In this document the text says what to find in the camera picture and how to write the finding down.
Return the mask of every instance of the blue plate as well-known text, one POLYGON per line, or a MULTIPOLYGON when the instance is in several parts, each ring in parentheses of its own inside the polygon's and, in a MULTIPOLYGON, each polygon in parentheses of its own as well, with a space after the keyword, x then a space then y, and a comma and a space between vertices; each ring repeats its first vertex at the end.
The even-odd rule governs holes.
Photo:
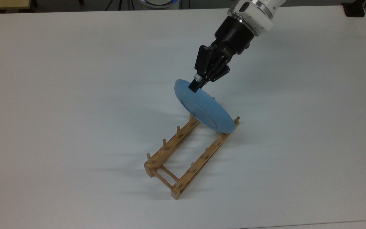
POLYGON ((227 111, 205 91, 199 89, 194 93, 189 85, 186 80, 177 80, 174 84, 174 93, 186 110, 217 132, 233 132, 235 123, 227 111))

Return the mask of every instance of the metal ring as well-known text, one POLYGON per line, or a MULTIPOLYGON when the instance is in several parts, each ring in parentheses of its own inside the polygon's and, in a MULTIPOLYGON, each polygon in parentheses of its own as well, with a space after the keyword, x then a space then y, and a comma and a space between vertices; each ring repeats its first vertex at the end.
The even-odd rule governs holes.
POLYGON ((259 9, 264 13, 266 14, 266 16, 268 16, 269 19, 272 20, 273 18, 273 15, 272 13, 270 12, 270 10, 259 0, 251 0, 252 3, 254 3, 256 6, 259 7, 259 9))

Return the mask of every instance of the black cable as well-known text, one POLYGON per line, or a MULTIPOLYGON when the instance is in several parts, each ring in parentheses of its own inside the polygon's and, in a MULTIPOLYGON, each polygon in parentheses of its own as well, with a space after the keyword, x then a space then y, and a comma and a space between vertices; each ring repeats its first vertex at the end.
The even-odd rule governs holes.
POLYGON ((107 10, 108 10, 108 8, 109 8, 109 6, 111 6, 112 1, 113 1, 113 0, 111 0, 111 1, 109 2, 109 4, 108 4, 107 8, 105 9, 105 11, 107 11, 107 10))

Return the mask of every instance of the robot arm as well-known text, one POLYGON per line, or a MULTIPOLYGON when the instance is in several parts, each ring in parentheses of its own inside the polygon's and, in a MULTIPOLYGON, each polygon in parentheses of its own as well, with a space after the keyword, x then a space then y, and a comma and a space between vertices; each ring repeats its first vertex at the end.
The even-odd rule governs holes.
POLYGON ((208 81, 215 82, 227 74, 232 56, 241 54, 255 36, 272 28, 271 19, 285 1, 237 0, 215 32, 215 41, 210 46, 200 46, 194 66, 197 74, 189 88, 196 92, 208 81))

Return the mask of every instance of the white table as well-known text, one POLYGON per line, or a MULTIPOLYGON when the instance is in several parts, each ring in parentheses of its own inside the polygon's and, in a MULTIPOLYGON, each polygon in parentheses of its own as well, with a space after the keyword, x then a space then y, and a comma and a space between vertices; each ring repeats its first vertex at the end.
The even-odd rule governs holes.
MULTIPOLYGON (((0 15, 0 229, 366 220, 366 17, 283 7, 204 89, 240 126, 179 200, 144 171, 225 9, 0 15)), ((215 138, 168 161, 180 176, 215 138)))

